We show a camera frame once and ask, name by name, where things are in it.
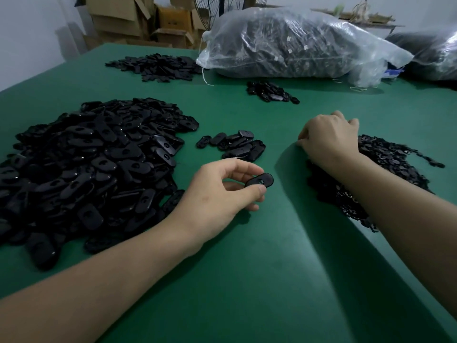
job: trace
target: plastic bag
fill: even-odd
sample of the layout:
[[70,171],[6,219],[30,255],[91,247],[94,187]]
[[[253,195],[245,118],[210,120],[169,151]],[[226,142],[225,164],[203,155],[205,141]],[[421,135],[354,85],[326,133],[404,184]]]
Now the plastic bag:
[[407,71],[426,80],[457,80],[457,24],[444,29],[398,32],[386,40],[414,54]]
[[377,85],[387,61],[401,67],[409,52],[348,22],[297,8],[248,8],[216,18],[203,34],[203,68],[236,77],[330,77]]

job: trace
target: black fan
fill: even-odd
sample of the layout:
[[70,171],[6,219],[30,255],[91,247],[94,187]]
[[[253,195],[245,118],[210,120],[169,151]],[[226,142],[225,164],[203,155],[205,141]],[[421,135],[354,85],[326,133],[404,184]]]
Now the black fan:
[[195,8],[207,30],[211,28],[216,17],[231,10],[248,7],[262,7],[267,0],[194,0]]

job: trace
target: green tabletop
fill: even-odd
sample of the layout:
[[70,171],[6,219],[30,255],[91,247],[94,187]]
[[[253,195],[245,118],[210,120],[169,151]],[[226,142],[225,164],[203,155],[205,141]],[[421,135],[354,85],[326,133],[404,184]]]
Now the green tabletop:
[[[195,51],[103,45],[0,93],[0,150],[29,125],[48,123],[84,101],[153,97],[177,103],[200,123],[182,134],[176,156],[180,188],[214,148],[204,135],[254,132],[266,144],[256,162],[275,178],[259,212],[241,212],[216,239],[187,259],[134,305],[101,342],[457,342],[457,324],[408,271],[380,233],[353,224],[307,187],[305,155],[293,143],[311,117],[341,110],[360,119],[360,132],[407,144],[446,164],[410,156],[437,195],[457,203],[457,93],[396,80],[355,92],[331,80],[274,80],[300,99],[264,103],[245,80],[213,72],[193,81],[143,83],[107,68],[124,56]],[[23,247],[0,247],[0,297],[89,257],[83,241],[65,245],[52,271],[37,271]]]

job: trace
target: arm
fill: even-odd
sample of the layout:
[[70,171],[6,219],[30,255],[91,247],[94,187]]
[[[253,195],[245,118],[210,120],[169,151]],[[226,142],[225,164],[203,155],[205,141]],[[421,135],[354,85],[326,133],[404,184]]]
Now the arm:
[[457,207],[386,171],[358,151],[358,120],[310,120],[299,145],[344,184],[398,256],[457,318]]
[[238,159],[202,166],[173,213],[152,229],[0,301],[4,342],[97,340],[152,285],[243,208],[259,209],[264,185],[244,188],[263,170]]

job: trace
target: person's right hand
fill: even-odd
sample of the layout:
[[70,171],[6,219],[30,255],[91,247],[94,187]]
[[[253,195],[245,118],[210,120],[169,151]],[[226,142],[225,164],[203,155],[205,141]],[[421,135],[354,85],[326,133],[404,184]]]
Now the person's right hand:
[[306,123],[297,145],[305,150],[312,162],[329,173],[340,161],[360,154],[358,130],[359,120],[346,121],[340,111],[318,115]]

